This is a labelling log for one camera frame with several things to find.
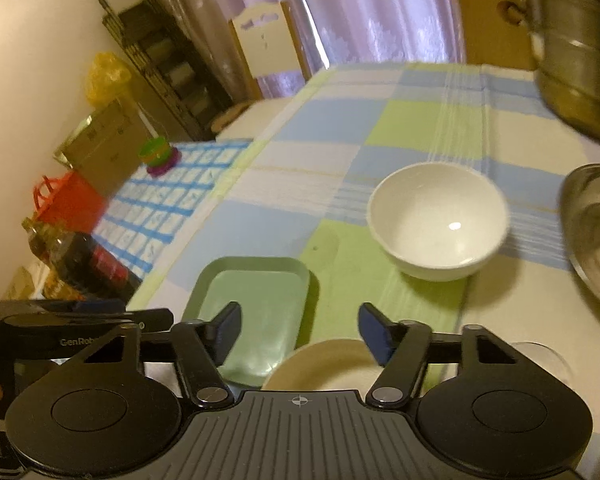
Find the cream ribbed bowl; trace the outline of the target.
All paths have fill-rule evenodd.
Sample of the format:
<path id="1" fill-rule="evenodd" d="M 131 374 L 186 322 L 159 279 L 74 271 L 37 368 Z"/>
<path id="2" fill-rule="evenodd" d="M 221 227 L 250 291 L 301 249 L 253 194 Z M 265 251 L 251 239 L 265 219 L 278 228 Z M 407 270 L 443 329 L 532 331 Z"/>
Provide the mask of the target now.
<path id="1" fill-rule="evenodd" d="M 329 339 L 292 352 L 272 371 L 262 389 L 356 390 L 365 396 L 381 372 L 362 340 Z"/>

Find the green rectangular plate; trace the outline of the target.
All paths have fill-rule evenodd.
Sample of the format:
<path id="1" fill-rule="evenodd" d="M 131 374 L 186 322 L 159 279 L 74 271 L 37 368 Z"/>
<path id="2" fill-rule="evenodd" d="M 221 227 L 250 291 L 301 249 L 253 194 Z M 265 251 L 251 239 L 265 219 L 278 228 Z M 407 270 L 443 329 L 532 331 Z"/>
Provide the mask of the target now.
<path id="1" fill-rule="evenodd" d="M 221 375 L 259 388 L 294 350 L 310 271 L 287 257 L 223 257 L 202 270 L 184 310 L 184 321 L 209 321 L 229 302 L 242 307 L 242 329 Z"/>

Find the white ceramic bowl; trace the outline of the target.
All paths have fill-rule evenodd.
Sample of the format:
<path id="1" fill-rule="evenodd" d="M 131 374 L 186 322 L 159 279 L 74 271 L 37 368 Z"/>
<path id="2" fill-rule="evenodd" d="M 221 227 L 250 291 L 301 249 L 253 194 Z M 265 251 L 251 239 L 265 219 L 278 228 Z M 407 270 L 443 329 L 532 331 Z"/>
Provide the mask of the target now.
<path id="1" fill-rule="evenodd" d="M 420 162 L 373 190 L 370 234 L 404 274 L 452 282 L 479 271 L 503 246 L 510 213 L 501 190 L 471 168 Z"/>

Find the yellow oil bottle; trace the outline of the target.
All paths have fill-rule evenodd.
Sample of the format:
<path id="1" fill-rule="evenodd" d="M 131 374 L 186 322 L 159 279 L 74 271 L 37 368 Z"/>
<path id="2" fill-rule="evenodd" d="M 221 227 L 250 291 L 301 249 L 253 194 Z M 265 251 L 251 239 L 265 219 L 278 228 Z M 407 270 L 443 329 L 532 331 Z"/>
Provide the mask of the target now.
<path id="1" fill-rule="evenodd" d="M 28 234 L 28 244 L 33 255 L 48 269 L 43 282 L 42 296 L 46 299 L 76 300 L 80 295 L 68 284 L 61 281 L 57 272 L 50 263 L 50 226 L 43 222 L 24 218 L 21 222 L 23 229 Z"/>

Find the dark sauce bottle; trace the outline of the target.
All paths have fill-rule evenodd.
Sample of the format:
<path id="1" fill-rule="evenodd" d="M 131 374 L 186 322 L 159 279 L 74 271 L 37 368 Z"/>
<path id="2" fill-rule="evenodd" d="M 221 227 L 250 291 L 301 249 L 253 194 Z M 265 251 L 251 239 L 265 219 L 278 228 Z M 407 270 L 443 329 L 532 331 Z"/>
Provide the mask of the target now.
<path id="1" fill-rule="evenodd" d="M 142 280 L 90 234 L 67 232 L 50 239 L 50 263 L 81 294 L 127 304 Z"/>

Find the orange plastic bag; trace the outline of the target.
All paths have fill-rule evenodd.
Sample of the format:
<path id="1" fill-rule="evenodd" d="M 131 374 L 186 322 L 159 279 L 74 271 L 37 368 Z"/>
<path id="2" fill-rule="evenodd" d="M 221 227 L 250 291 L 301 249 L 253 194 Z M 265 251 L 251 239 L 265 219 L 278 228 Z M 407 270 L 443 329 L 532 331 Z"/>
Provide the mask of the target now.
<path id="1" fill-rule="evenodd" d="M 74 232 L 91 233 L 106 209 L 106 200 L 75 171 L 43 176 L 32 197 L 34 220 Z"/>

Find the blue white patterned cloth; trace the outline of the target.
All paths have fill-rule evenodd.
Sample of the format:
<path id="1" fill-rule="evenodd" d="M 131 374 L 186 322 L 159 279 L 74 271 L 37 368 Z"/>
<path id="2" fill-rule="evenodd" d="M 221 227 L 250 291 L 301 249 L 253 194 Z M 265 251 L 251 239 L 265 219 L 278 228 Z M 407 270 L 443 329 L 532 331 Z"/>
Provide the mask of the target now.
<path id="1" fill-rule="evenodd" d="M 93 235 L 139 278 L 146 278 L 195 209 L 251 142 L 178 143 L 180 159 L 159 177 L 140 167 L 114 194 Z"/>

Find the clear glass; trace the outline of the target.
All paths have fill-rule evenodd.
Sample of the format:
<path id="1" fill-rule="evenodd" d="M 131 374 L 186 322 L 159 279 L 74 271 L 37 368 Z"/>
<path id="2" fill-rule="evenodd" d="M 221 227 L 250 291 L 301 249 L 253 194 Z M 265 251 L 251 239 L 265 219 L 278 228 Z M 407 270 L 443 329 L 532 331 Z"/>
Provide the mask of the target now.
<path id="1" fill-rule="evenodd" d="M 565 385 L 571 385 L 572 369 L 568 362 L 554 349 L 536 341 L 516 341 L 512 343 L 512 347 Z"/>

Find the checkered tablecloth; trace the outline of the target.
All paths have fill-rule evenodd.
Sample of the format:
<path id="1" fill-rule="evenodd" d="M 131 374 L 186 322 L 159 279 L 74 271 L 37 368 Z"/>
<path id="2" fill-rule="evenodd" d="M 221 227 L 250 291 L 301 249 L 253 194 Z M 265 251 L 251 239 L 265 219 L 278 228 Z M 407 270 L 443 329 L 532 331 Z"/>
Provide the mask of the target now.
<path id="1" fill-rule="evenodd" d="M 503 249 L 467 281 L 402 274 L 366 224 L 388 174 L 454 162 L 488 176 L 510 210 Z M 318 73 L 219 180 L 145 278 L 132 307 L 181 316 L 225 256 L 291 257 L 311 271 L 300 344 L 353 337 L 365 301 L 440 332 L 467 323 L 536 341 L 572 369 L 594 418 L 580 473 L 600 479 L 600 303 L 562 248 L 558 193 L 600 143 L 542 103 L 532 75 L 490 66 L 343 65 Z"/>

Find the green purple stacked cups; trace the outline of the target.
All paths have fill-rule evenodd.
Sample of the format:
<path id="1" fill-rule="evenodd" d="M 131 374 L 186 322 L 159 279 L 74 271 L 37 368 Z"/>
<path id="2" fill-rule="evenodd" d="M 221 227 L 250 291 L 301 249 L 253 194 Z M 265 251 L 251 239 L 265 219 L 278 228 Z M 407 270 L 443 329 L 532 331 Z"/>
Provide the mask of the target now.
<path id="1" fill-rule="evenodd" d="M 181 152 L 163 136 L 148 140 L 138 152 L 140 161 L 152 178 L 170 171 L 181 159 Z"/>

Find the brown cardboard box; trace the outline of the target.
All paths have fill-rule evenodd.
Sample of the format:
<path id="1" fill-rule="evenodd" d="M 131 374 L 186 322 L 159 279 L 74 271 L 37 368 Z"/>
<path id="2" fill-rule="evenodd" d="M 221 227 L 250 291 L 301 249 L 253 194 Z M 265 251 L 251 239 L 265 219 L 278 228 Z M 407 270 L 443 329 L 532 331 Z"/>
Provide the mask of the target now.
<path id="1" fill-rule="evenodd" d="M 148 140 L 148 130 L 137 114 L 112 101 L 83 119 L 56 148 L 54 159 L 108 198 L 140 166 L 140 149 Z"/>

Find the large steel basin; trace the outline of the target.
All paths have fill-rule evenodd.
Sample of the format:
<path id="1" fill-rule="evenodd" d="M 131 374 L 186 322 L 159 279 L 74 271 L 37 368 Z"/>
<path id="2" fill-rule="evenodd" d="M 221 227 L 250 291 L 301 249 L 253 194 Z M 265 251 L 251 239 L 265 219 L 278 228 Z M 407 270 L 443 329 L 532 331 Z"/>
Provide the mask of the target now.
<path id="1" fill-rule="evenodd" d="M 600 162 L 581 166 L 562 181 L 559 218 L 568 260 L 600 302 Z"/>

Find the black folded metal rack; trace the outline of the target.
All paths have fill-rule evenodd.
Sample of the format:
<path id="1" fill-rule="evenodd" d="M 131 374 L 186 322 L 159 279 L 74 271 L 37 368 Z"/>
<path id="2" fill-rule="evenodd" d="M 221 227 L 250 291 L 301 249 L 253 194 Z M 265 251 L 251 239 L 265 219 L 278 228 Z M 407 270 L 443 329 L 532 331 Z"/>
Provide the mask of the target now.
<path id="1" fill-rule="evenodd" d="M 194 141 L 212 141 L 212 122 L 234 101 L 158 0 L 138 0 L 120 12 L 98 0 L 109 30 L 135 68 Z"/>

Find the yellow plastic bag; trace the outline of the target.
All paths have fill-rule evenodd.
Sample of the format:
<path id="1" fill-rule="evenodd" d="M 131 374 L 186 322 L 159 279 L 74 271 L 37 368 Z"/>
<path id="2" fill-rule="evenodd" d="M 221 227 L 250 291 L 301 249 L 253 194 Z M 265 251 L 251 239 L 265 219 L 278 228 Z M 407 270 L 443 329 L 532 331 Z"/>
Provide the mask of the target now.
<path id="1" fill-rule="evenodd" d="M 94 108 L 102 108 L 130 90 L 132 72 L 114 52 L 95 55 L 85 81 L 85 97 Z"/>

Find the white wooden chair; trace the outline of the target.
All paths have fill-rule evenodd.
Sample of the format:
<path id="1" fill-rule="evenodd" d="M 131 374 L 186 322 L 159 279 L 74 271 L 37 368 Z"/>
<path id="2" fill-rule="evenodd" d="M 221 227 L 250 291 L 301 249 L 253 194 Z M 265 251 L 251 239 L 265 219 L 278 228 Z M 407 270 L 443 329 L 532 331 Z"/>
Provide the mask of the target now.
<path id="1" fill-rule="evenodd" d="M 228 26 L 246 75 L 247 99 L 213 119 L 214 134 L 221 133 L 251 105 L 264 99 L 260 79 L 289 72 L 300 72 L 304 81 L 311 78 L 288 2 L 257 3 L 232 18 Z"/>

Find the purple lace curtain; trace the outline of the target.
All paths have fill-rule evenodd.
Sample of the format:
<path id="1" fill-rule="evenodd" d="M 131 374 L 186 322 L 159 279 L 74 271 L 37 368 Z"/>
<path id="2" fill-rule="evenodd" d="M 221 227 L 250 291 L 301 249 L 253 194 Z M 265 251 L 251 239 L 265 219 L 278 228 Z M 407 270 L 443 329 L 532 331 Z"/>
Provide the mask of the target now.
<path id="1" fill-rule="evenodd" d="M 289 4 L 311 72 L 350 63 L 463 63 L 458 0 L 160 0 L 231 96 L 248 81 L 230 20 L 262 2 Z"/>

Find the stacked steel steamer pot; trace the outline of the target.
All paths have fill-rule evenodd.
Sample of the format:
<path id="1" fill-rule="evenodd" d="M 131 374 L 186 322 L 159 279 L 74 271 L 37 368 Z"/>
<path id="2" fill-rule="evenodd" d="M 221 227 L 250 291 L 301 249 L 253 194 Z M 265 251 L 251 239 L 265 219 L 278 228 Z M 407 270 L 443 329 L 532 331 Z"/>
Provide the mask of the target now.
<path id="1" fill-rule="evenodd" d="M 546 106 L 600 141 L 600 0 L 505 0 L 496 8 L 507 23 L 527 27 Z"/>

